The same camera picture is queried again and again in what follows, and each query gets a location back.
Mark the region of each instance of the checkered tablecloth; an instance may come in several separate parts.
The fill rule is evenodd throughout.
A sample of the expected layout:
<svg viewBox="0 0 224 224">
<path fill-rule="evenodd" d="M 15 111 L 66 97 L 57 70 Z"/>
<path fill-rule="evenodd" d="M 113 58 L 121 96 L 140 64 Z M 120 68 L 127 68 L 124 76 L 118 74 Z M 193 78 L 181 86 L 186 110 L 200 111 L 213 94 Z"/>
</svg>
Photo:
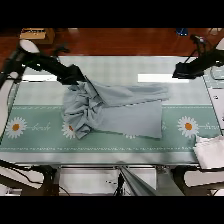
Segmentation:
<svg viewBox="0 0 224 224">
<path fill-rule="evenodd" d="M 76 64 L 89 79 L 109 85 L 147 85 L 138 83 L 138 74 L 172 74 L 175 65 L 184 61 L 183 57 L 147 57 L 147 56 L 65 56 L 60 60 L 66 66 Z M 25 75 L 49 75 L 42 71 L 27 69 Z M 211 101 L 203 78 L 190 80 L 189 83 L 168 83 L 170 99 L 164 106 L 189 105 L 200 106 L 211 111 Z M 58 82 L 21 83 L 14 106 L 60 106 L 67 86 Z M 192 163 L 196 162 L 193 152 L 144 153 L 11 153 L 1 152 L 6 159 L 16 162 L 59 162 L 59 163 Z"/>
</svg>

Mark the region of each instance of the table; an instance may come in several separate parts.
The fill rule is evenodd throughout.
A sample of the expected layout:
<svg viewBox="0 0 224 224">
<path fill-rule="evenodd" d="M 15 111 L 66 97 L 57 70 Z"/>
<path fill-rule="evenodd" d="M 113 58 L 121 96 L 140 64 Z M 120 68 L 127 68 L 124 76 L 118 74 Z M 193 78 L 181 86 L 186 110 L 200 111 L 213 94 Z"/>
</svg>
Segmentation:
<svg viewBox="0 0 224 224">
<path fill-rule="evenodd" d="M 89 79 L 111 85 L 144 85 L 138 74 L 172 74 L 185 57 L 64 56 L 65 65 L 76 64 Z M 25 75 L 49 75 L 27 69 Z M 55 81 L 22 82 L 15 96 L 9 122 L 27 122 L 17 138 L 5 132 L 0 158 L 17 163 L 57 164 L 192 164 L 195 139 L 182 135 L 178 121 L 194 119 L 199 135 L 221 134 L 203 77 L 188 83 L 168 83 L 171 97 L 163 102 L 161 140 L 93 131 L 78 140 L 61 118 L 67 86 Z"/>
</svg>

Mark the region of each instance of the daisy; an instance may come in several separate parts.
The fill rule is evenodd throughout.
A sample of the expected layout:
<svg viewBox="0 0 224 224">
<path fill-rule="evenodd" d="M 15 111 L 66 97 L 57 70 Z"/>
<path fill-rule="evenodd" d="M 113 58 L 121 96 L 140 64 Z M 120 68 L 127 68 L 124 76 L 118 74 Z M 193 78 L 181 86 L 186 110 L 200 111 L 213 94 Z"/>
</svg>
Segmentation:
<svg viewBox="0 0 224 224">
<path fill-rule="evenodd" d="M 62 125 L 62 130 L 61 130 L 63 133 L 63 135 L 65 135 L 66 138 L 75 138 L 75 132 L 74 132 L 74 129 L 72 128 L 71 125 L 67 124 L 67 123 L 63 123 Z"/>
<path fill-rule="evenodd" d="M 126 138 L 130 138 L 130 139 L 134 139 L 136 137 L 136 135 L 126 135 L 126 134 L 123 134 Z"/>
<path fill-rule="evenodd" d="M 8 122 L 6 126 L 6 135 L 8 135 L 8 138 L 17 138 L 20 135 L 23 134 L 23 131 L 26 130 L 27 122 L 25 119 L 22 119 L 21 117 L 15 117 L 10 122 Z"/>
<path fill-rule="evenodd" d="M 185 137 L 191 138 L 192 135 L 197 135 L 198 132 L 198 124 L 194 120 L 194 118 L 190 117 L 182 117 L 178 121 L 179 131 L 182 131 L 182 135 L 185 135 Z"/>
</svg>

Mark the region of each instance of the wooden floor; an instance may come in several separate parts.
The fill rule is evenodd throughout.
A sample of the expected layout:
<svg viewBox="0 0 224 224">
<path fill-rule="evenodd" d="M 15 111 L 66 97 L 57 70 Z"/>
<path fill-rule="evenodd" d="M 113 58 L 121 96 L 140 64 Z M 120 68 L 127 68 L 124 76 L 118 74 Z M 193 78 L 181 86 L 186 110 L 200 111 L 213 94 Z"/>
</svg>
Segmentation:
<svg viewBox="0 0 224 224">
<path fill-rule="evenodd" d="M 175 28 L 56 28 L 53 45 L 39 45 L 51 54 L 55 46 L 68 43 L 71 52 L 61 55 L 148 55 L 188 56 L 195 49 L 191 34 L 207 37 L 217 44 L 224 29 L 189 28 L 188 36 L 178 36 Z M 0 67 L 16 48 L 21 28 L 0 30 Z"/>
</svg>

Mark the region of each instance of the crumpled fabric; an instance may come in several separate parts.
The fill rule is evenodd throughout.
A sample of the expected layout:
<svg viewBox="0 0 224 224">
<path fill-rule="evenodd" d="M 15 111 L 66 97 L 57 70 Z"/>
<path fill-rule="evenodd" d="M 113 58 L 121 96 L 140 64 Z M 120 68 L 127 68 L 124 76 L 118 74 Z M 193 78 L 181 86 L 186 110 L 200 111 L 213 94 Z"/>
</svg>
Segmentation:
<svg viewBox="0 0 224 224">
<path fill-rule="evenodd" d="M 62 117 L 78 139 L 92 129 L 161 138 L 161 100 L 168 98 L 165 84 L 109 86 L 86 78 L 66 91 Z"/>
</svg>

